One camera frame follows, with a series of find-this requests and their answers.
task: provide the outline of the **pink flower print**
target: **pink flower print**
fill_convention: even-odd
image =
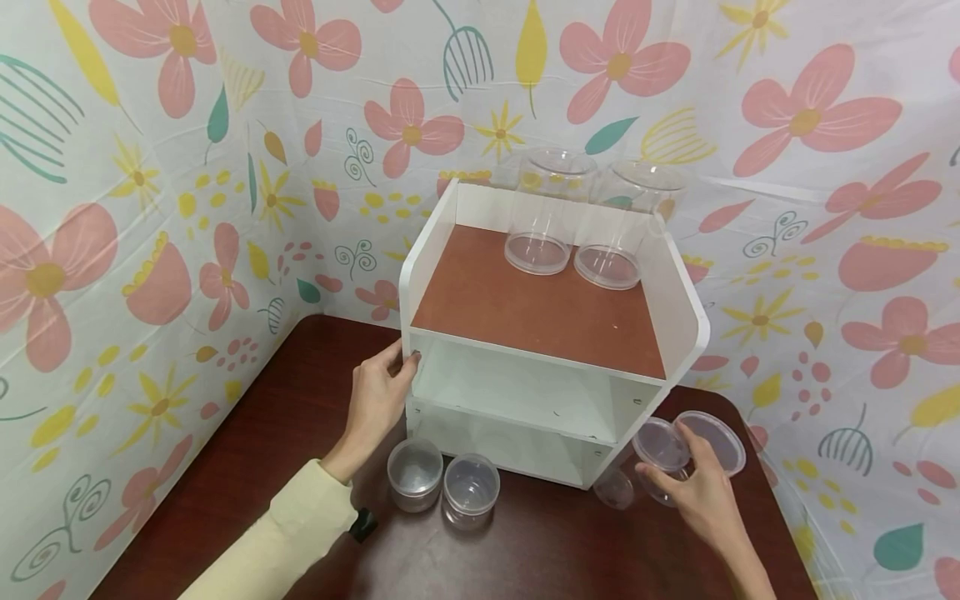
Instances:
[[[331,71],[346,71],[360,59],[360,30],[345,19],[317,27],[312,0],[280,0],[279,12],[261,5],[250,10],[253,28],[280,50],[297,51],[290,63],[290,89],[306,98],[313,87],[311,60]]]
[[[410,149],[432,156],[456,150],[464,141],[464,122],[450,114],[423,121],[423,94],[417,84],[398,79],[390,90],[390,112],[373,100],[363,108],[370,129],[389,141],[399,140],[383,157],[383,174],[403,175],[410,164]]]
[[[960,323],[928,329],[926,304],[909,296],[887,302],[880,327],[853,322],[840,332],[854,348],[886,352],[870,370],[871,383],[881,390],[903,383],[911,356],[935,365],[960,365]]]
[[[812,230],[801,244],[819,240],[857,213],[865,219],[896,219],[932,203],[943,190],[940,183],[931,180],[905,183],[929,156],[930,153],[923,153],[910,158],[873,187],[857,181],[838,188],[827,200],[827,212],[840,213],[840,216]]]
[[[110,545],[127,529],[131,522],[133,523],[131,533],[136,535],[140,531],[140,528],[143,527],[143,524],[147,522],[156,508],[156,490],[177,472],[192,443],[193,436],[191,435],[174,446],[167,462],[163,464],[159,471],[153,467],[148,467],[133,474],[133,477],[127,482],[127,487],[123,490],[123,496],[120,498],[121,504],[127,510],[100,535],[97,542],[93,544],[94,552],[99,552]]]
[[[119,0],[90,0],[90,22],[114,50],[135,59],[169,52],[157,83],[163,110],[175,119],[193,107],[196,89],[190,59],[217,61],[204,5],[190,16],[187,0],[137,0],[142,12]]]
[[[396,291],[396,286],[386,279],[377,281],[373,285],[372,292],[357,288],[356,295],[357,298],[367,304],[376,306],[370,314],[370,318],[374,321],[386,321],[390,317],[390,311],[400,310],[399,293]]]
[[[210,331],[216,331],[227,322],[233,300],[244,310],[250,308],[247,288],[233,279],[233,267],[240,254],[240,235],[236,228],[230,223],[218,225],[213,232],[213,248],[217,262],[208,262],[200,269],[200,290],[204,296],[217,301],[210,313]]]
[[[836,104],[853,73],[853,48],[836,44],[804,67],[789,94],[772,79],[759,81],[743,98],[751,125],[777,130],[747,148],[733,166],[737,177],[769,167],[794,137],[818,152],[846,152],[886,133],[902,107],[889,98],[858,98]]]
[[[570,123],[592,117],[613,82],[635,96],[656,96],[680,80],[690,64],[690,50],[664,41],[640,49],[650,24],[651,0],[617,0],[607,15],[603,37],[586,23],[570,23],[560,37],[560,55],[579,73],[597,74],[574,94],[566,110]]]
[[[80,204],[63,218],[48,249],[34,228],[0,205],[0,333],[27,317],[27,359],[50,372],[70,353],[70,325],[60,292],[85,288],[107,272],[117,229],[98,204]]]

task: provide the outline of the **floral fabric backdrop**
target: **floral fabric backdrop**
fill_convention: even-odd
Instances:
[[[83,599],[297,320],[397,324],[453,177],[660,206],[825,598],[960,598],[960,3],[37,0],[0,23],[0,596]]]

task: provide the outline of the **clear plastic container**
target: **clear plastic container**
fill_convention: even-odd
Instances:
[[[401,511],[421,513],[437,501],[444,457],[432,443],[412,438],[397,444],[387,459],[387,477]]]
[[[704,438],[713,446],[713,453],[717,455],[720,466],[733,477],[747,465],[747,450],[743,442],[730,427],[714,415],[702,411],[686,411],[680,413],[673,422],[681,421],[693,433]]]
[[[479,454],[453,459],[444,475],[444,516],[462,531],[480,529],[490,521],[500,495],[500,474]]]
[[[560,148],[530,151],[520,164],[503,254],[524,273],[554,275],[566,268],[574,231],[564,223],[567,202],[586,202],[597,165]]]
[[[690,462],[690,448],[670,421],[657,417],[648,419],[640,426],[631,442],[641,461],[659,468],[674,479],[686,480],[684,468]],[[639,475],[639,479],[643,489],[660,504],[676,506],[670,494],[657,487],[653,481],[643,475]]]

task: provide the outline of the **plastic lid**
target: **plastic lid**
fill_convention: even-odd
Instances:
[[[672,472],[690,460],[690,449],[670,421],[650,418],[640,426],[632,439],[634,451],[644,463]]]
[[[706,439],[720,460],[727,475],[733,477],[747,465],[747,452],[743,442],[730,427],[714,415],[702,411],[680,413],[674,422],[682,420],[693,433]]]

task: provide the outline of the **shelf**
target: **shelf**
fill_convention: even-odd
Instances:
[[[506,234],[456,225],[411,326],[663,380],[643,286],[614,292],[572,265],[531,276],[503,256]]]

